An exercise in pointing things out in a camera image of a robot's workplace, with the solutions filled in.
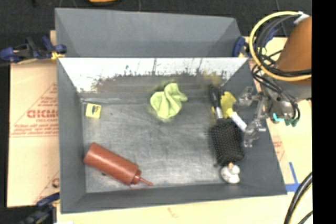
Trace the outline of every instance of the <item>gray box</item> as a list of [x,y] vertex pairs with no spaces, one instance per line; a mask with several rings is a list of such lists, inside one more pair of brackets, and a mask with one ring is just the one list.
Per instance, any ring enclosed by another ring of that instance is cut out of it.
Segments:
[[[86,36],[90,37],[89,42],[85,39],[79,42],[80,35],[74,30],[76,26],[68,24],[72,20],[68,11],[76,20],[87,20],[89,17],[96,20],[91,25],[94,29]],[[220,57],[220,53],[214,57],[211,51],[216,48],[218,41],[215,42],[214,36],[208,35],[208,32],[203,35],[208,40],[202,42],[197,41],[197,38],[192,39],[189,34],[179,35],[178,42],[173,38],[170,42],[175,42],[174,50],[167,49],[169,42],[165,38],[160,39],[161,35],[146,34],[143,37],[150,39],[150,36],[157,40],[140,39],[140,56],[137,56],[137,40],[128,39],[127,46],[122,43],[123,31],[116,31],[109,37],[113,41],[109,44],[116,48],[123,45],[122,53],[118,54],[114,49],[104,46],[102,49],[99,46],[99,42],[108,43],[101,39],[102,35],[107,36],[105,32],[108,31],[106,21],[97,20],[100,15],[105,16],[101,10],[79,10],[76,13],[73,9],[58,10],[57,26],[60,28],[56,29],[57,42],[74,47],[70,55],[59,59],[57,67],[63,213],[286,193],[268,131],[254,142],[254,147],[245,149],[245,158],[238,163],[241,169],[239,184],[224,183],[219,176],[219,167],[215,165],[208,130],[216,119],[211,110],[207,86],[213,83],[235,96],[246,86],[253,86],[246,59],[227,57],[230,50],[226,54],[226,48],[222,46],[217,48],[222,49],[224,58]],[[111,17],[116,16],[116,20],[125,15],[129,20],[128,26],[132,25],[133,29],[149,27],[133,18],[142,16],[141,13],[106,13],[111,14]],[[144,14],[144,17],[149,20],[151,15],[160,16],[162,21],[169,21],[172,25],[174,19],[177,22],[184,20],[184,15]],[[198,20],[204,19],[204,16],[187,17],[188,20],[192,18],[190,23],[193,26],[198,24]],[[208,19],[207,23],[211,24],[212,20]],[[213,27],[217,27],[218,20],[214,20]],[[184,27],[190,27],[190,24],[184,23]],[[216,34],[215,39],[221,36],[224,40],[225,28],[222,28],[221,35]],[[99,40],[96,51],[107,50],[107,53],[85,58],[94,52],[88,48],[92,40]],[[146,42],[150,48],[148,56],[145,54]],[[186,49],[191,44],[193,49]],[[176,117],[170,121],[161,121],[152,113],[149,98],[153,92],[172,81],[178,83],[180,90],[188,96],[188,101],[183,103]],[[102,105],[100,119],[85,117],[84,110],[88,102]],[[239,115],[249,122],[253,119],[255,109],[256,104],[253,104],[240,111]],[[84,165],[82,159],[92,142],[137,163],[143,177],[152,181],[154,186],[134,191]]]

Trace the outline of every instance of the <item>yellow-green cloth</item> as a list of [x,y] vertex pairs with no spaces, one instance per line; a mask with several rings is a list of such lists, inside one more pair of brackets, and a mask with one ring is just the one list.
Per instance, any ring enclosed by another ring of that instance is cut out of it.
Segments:
[[156,92],[151,97],[151,106],[163,119],[169,119],[179,113],[182,108],[182,102],[188,100],[184,93],[178,89],[176,82],[167,84],[163,91]]

